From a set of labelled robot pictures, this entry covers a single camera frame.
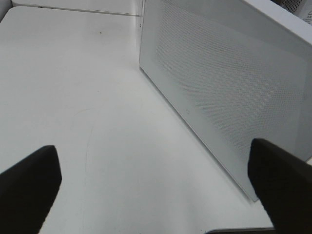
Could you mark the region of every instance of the white tabletop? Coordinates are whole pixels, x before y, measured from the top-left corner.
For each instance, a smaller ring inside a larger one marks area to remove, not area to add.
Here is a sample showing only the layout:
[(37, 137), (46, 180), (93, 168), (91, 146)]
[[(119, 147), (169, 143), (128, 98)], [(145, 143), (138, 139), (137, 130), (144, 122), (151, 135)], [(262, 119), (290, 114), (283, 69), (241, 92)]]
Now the white tabletop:
[(266, 227), (138, 65), (137, 18), (16, 7), (0, 23), (0, 172), (54, 144), (45, 234)]
[(12, 0), (14, 6), (40, 6), (78, 11), (140, 15), (142, 0)]

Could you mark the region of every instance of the white wall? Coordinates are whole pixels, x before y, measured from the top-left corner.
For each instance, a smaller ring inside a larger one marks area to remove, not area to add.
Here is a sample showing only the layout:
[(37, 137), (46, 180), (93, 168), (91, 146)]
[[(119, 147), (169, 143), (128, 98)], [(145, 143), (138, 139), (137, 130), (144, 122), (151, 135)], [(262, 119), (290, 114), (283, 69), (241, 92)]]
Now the white wall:
[(5, 16), (6, 12), (12, 7), (11, 0), (0, 0), (0, 21)]

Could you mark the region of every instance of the white surface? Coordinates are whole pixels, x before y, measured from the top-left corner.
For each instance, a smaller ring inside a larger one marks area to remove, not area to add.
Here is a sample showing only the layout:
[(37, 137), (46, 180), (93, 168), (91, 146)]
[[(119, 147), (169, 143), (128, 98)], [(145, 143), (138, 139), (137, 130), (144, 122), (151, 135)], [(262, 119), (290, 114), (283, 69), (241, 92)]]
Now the white surface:
[(0, 21), (5, 16), (6, 12), (12, 7), (11, 0), (0, 0)]
[(14, 6), (41, 6), (78, 11), (140, 15), (142, 0), (12, 0)]
[(311, 55), (311, 44), (244, 1), (146, 0), (141, 67), (253, 200), (254, 138), (312, 155), (312, 132), (300, 131), (312, 129), (300, 118), (303, 103), (312, 108)]
[(139, 69), (136, 24), (8, 12), (0, 24), (0, 172), (56, 146), (63, 181), (45, 234), (271, 226)]

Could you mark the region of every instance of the perforated metal mesh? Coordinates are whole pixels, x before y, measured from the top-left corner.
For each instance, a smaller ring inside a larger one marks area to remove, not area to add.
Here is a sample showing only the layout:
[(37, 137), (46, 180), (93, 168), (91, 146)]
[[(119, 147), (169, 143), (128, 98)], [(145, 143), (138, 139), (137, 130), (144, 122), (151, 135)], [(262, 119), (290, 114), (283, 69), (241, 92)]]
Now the perforated metal mesh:
[(295, 13), (302, 0), (284, 0), (282, 7), (291, 13)]
[(303, 90), (233, 41), (228, 28), (202, 16), (190, 17), (176, 5), (181, 7), (181, 1), (162, 4), (157, 63), (247, 160), (252, 139), (269, 139), (300, 106)]

